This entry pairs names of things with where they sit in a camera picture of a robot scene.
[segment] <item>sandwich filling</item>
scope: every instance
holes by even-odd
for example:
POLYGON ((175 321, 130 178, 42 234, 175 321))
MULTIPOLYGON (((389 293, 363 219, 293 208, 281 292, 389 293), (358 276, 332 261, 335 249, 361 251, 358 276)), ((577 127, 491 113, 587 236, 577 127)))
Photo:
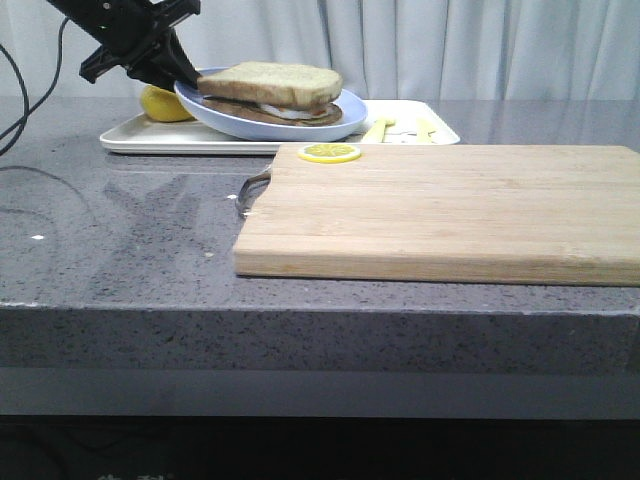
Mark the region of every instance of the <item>sandwich filling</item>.
POLYGON ((269 115, 285 120, 317 120, 329 114, 329 106, 324 105, 313 110, 293 110, 291 108, 276 107, 266 103, 259 103, 258 107, 269 115))
POLYGON ((202 104, 212 110, 254 122, 295 127, 321 127, 342 118, 342 109, 328 103, 312 110, 293 110, 254 102, 240 102, 226 98, 204 98, 202 104))

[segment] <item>bread crust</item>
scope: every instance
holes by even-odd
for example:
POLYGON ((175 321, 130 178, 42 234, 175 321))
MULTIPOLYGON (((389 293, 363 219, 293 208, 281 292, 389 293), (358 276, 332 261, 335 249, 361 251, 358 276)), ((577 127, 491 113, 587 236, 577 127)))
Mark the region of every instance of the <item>bread crust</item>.
POLYGON ((332 102, 342 92, 342 76, 302 64, 242 62, 198 79, 203 95, 309 110, 332 102))

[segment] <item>yellow lemon slice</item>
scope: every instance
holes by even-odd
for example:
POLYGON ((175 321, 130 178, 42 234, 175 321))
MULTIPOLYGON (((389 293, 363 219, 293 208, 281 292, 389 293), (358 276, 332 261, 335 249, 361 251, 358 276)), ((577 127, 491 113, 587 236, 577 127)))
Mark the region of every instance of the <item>yellow lemon slice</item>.
POLYGON ((157 122, 180 122, 193 118, 175 93, 155 85, 144 87, 140 94, 140 105, 144 113, 157 122))
POLYGON ((298 156, 317 163, 342 163, 359 158, 360 149, 348 143, 315 143, 298 150, 298 156))

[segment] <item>black cable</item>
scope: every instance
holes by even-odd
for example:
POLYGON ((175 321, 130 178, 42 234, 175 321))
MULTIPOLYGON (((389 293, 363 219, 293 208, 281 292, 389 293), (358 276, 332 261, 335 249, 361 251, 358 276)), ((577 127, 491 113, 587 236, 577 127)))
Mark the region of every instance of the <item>black cable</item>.
POLYGON ((22 112, 23 112, 22 118, 20 118, 16 123, 14 123, 11 127, 9 127, 7 130, 2 132, 2 134, 0 134, 0 140, 2 140, 14 128, 18 127, 18 130, 16 130, 16 133, 13 135, 11 140, 9 140, 9 143, 7 143, 0 150, 0 157, 1 157, 5 153, 7 153, 11 147, 13 147, 13 145, 18 141, 18 138, 20 138, 20 135, 22 135, 22 131, 24 130, 24 127, 27 126, 27 119, 29 118, 29 95, 27 93, 27 87, 24 84, 24 79, 20 74, 20 69, 18 68, 18 65, 16 64, 16 62, 13 60, 13 57, 11 57, 9 52, 7 52, 7 50, 4 48, 4 46, 1 43, 0 43, 0 52, 2 52, 5 57, 7 57, 7 60, 11 64, 11 67, 13 68, 13 71, 16 74, 18 83, 20 84, 20 91, 22 92, 22 112))
POLYGON ((35 103, 35 105, 33 105, 33 107, 31 107, 31 108, 29 107, 29 96, 28 96, 28 93, 27 93, 27 88, 26 88, 26 85, 25 85, 25 82, 24 82, 24 78, 22 77, 22 74, 20 73, 20 69, 18 68, 18 65, 13 60, 13 58, 11 57, 9 52, 0 43, 0 51, 7 58, 7 60, 11 64, 11 67, 13 68, 13 71, 16 74, 16 78, 18 79, 18 83, 20 84, 20 90, 22 92, 22 99, 23 99, 23 114, 22 114, 22 117, 19 118, 18 120, 16 120, 16 122, 14 122, 14 124, 11 125, 9 128, 7 128, 4 132, 0 133, 0 140, 2 140, 7 135, 9 135, 9 133, 11 133, 13 130, 15 130, 17 128, 16 132, 14 133, 14 135, 11 138, 11 140, 9 141, 9 143, 7 143, 7 145, 5 145, 2 148, 2 150, 0 150, 0 156, 4 155, 6 152, 8 152, 9 149, 11 147, 13 147, 13 145, 18 141, 18 138, 20 138, 20 135, 22 134, 24 128, 27 125, 27 120, 29 119, 29 116, 38 107, 40 107, 40 105, 42 105, 47 100, 47 98, 49 98, 49 96, 51 95, 53 90, 56 88, 56 85, 58 84, 58 79, 60 78, 60 71, 62 69, 62 36, 63 36, 64 29, 65 29, 65 27, 66 27, 68 22, 69 22, 69 18, 65 17, 65 19, 62 20, 62 23, 60 24, 60 28, 58 30, 58 57, 57 57, 57 60, 56 60, 56 70, 55 70, 55 73, 54 73, 54 76, 53 76, 53 80, 51 81, 51 85, 49 86, 49 88, 45 92, 45 94, 42 96, 42 98, 40 100, 38 100, 35 103))

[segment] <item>gray countertop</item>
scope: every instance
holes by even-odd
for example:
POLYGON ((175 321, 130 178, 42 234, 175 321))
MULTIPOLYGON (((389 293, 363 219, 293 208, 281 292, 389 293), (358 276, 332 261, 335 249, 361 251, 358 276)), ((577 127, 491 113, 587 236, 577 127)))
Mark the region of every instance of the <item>gray countertop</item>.
MULTIPOLYGON (((17 99, 0 105, 19 116, 17 99)), ((463 143, 640 151, 639 102, 429 105, 463 143)), ((33 369, 636 382, 640 288, 237 277, 229 197, 269 157, 104 150, 99 135, 138 112, 134 99, 53 98, 0 158, 0 379, 14 392, 33 369)), ((49 411, 12 409, 15 395, 0 414, 49 411)))

